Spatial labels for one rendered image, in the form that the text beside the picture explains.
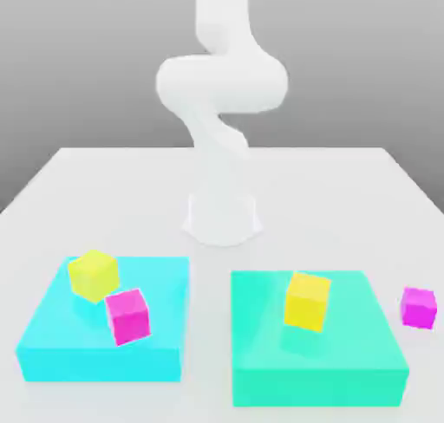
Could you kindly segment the small golden yellow cube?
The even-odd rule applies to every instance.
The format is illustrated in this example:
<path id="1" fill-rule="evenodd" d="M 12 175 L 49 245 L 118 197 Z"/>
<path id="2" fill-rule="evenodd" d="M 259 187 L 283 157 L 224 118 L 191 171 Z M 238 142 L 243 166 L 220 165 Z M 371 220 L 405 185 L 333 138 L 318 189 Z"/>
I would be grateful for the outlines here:
<path id="1" fill-rule="evenodd" d="M 326 277 L 294 272 L 285 295 L 284 324 L 321 333 L 330 286 Z"/>

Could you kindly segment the small pink magenta cube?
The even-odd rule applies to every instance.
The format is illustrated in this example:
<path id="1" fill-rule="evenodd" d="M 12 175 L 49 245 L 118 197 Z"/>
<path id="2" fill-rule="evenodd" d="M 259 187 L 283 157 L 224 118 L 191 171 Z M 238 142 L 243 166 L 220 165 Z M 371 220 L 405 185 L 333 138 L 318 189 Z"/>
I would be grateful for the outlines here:
<path id="1" fill-rule="evenodd" d="M 149 309 L 139 288 L 106 296 L 105 307 L 116 346 L 151 335 Z"/>

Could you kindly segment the large turquoise box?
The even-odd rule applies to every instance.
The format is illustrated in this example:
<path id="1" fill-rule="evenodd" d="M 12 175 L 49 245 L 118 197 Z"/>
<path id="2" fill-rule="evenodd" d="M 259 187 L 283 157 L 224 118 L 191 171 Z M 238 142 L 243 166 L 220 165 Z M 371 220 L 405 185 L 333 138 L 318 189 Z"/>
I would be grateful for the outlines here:
<path id="1" fill-rule="evenodd" d="M 323 331 L 284 323 L 288 270 L 231 274 L 236 407 L 397 407 L 409 367 L 366 275 L 331 281 Z"/>

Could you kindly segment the large cyan box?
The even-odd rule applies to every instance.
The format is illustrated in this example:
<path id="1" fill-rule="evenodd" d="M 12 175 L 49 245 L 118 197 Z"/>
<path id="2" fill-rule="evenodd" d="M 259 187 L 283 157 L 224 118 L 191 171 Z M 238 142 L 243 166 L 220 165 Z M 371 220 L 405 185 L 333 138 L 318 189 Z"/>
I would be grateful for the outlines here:
<path id="1" fill-rule="evenodd" d="M 189 297 L 188 257 L 118 257 L 122 291 L 138 289 L 151 335 L 118 346 L 104 303 L 70 286 L 66 257 L 16 346 L 26 381 L 179 381 Z"/>

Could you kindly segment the small violet magenta cube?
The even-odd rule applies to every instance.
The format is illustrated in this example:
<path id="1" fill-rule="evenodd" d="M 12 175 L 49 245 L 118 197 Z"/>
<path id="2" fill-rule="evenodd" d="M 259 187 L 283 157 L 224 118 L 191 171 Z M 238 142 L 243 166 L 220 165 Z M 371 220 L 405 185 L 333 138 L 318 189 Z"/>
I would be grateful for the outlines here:
<path id="1" fill-rule="evenodd" d="M 400 305 L 402 324 L 418 329 L 432 329 L 437 302 L 432 290 L 405 287 Z"/>

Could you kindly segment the small lime yellow cube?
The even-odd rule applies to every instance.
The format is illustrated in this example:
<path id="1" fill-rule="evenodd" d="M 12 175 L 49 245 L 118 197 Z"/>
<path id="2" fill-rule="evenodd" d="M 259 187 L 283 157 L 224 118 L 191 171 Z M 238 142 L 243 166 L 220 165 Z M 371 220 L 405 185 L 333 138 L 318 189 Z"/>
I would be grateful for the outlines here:
<path id="1" fill-rule="evenodd" d="M 106 253 L 91 250 L 68 263 L 72 291 L 97 304 L 120 287 L 118 261 Z"/>

